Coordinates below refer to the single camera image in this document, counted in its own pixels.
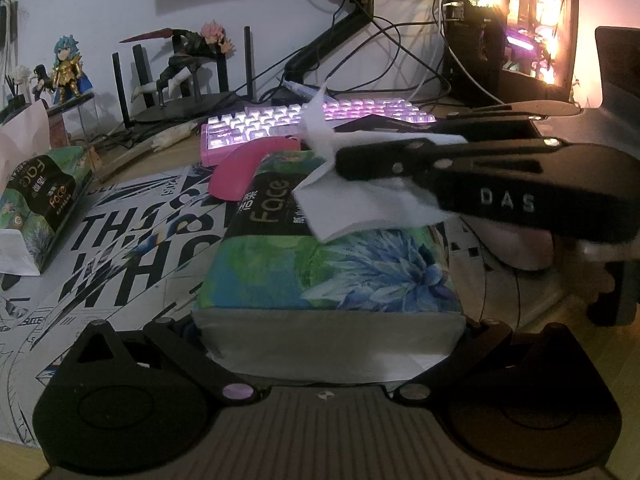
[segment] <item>mechanical keyboard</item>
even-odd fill
[[[244,112],[212,117],[202,125],[200,155],[205,166],[215,166],[240,144],[258,137],[295,135],[301,132],[300,113],[307,104],[245,108]],[[354,99],[324,104],[330,127],[370,114],[409,123],[431,123],[435,117],[401,98]]]

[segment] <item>tissue box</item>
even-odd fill
[[[91,177],[88,155],[79,146],[50,150],[15,169],[0,196],[0,272],[40,275]]]
[[[411,378],[445,358],[465,326],[442,248],[427,226],[321,244],[292,190],[322,162],[279,152],[260,165],[200,289],[203,342],[242,374]]]

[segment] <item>white tissue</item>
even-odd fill
[[[0,126],[0,194],[16,166],[49,151],[49,118],[37,102]]]
[[[427,138],[435,144],[461,144],[465,138],[443,134],[397,132],[334,132],[324,120],[322,94],[302,113],[306,143],[326,162],[293,191],[306,223],[321,241],[375,228],[420,227],[441,222],[452,213],[442,211],[434,196],[408,178],[349,181],[335,172],[335,153],[345,146]]]

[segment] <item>pink-haired figure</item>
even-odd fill
[[[180,83],[185,81],[191,74],[195,73],[201,66],[201,58],[217,59],[220,55],[224,56],[233,49],[233,45],[226,38],[225,29],[215,21],[205,23],[202,30],[191,32],[181,28],[164,28],[156,30],[149,34],[129,38],[120,43],[129,43],[131,41],[149,40],[151,38],[170,38],[174,35],[182,36],[187,41],[182,44],[182,49],[169,58],[167,68],[165,68],[157,81],[138,86],[131,95],[131,101],[141,94],[158,92],[161,102],[162,90],[169,88],[169,95],[173,94]]]

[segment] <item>blue-haired figure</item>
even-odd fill
[[[92,88],[89,78],[82,72],[78,42],[73,35],[60,38],[53,52],[56,54],[51,77],[53,88],[56,89],[54,104],[79,97]]]

